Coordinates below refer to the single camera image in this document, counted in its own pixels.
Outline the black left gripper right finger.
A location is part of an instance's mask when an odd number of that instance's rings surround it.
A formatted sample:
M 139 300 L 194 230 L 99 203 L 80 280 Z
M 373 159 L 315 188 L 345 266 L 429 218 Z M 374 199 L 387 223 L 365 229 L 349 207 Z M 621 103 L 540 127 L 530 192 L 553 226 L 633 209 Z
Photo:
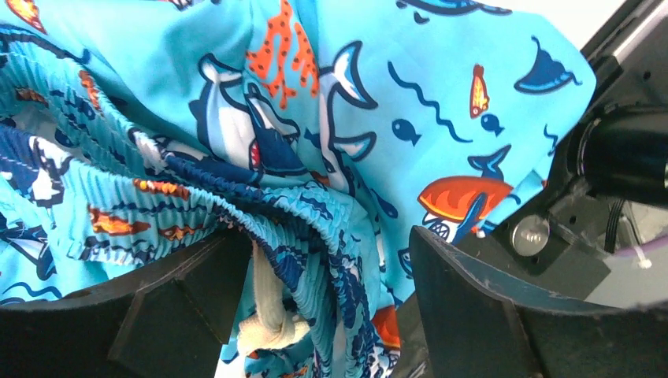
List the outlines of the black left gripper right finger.
M 667 305 L 600 306 L 530 284 L 423 227 L 409 249 L 436 377 L 664 377 Z

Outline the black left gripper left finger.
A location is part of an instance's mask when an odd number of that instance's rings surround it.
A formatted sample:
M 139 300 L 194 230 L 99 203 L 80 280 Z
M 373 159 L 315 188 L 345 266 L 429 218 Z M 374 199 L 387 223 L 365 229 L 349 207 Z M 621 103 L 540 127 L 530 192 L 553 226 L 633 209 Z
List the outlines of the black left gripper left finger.
M 1 308 L 4 377 L 212 377 L 252 253 L 240 232 L 52 302 Z

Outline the teal shark print shorts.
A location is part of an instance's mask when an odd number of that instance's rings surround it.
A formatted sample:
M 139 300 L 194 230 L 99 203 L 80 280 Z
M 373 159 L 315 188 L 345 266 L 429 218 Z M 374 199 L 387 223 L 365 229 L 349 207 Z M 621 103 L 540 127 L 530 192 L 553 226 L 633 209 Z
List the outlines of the teal shark print shorts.
M 1 304 L 227 228 L 252 258 L 213 376 L 388 377 L 410 230 L 493 231 L 595 86 L 476 1 L 4 1 Z

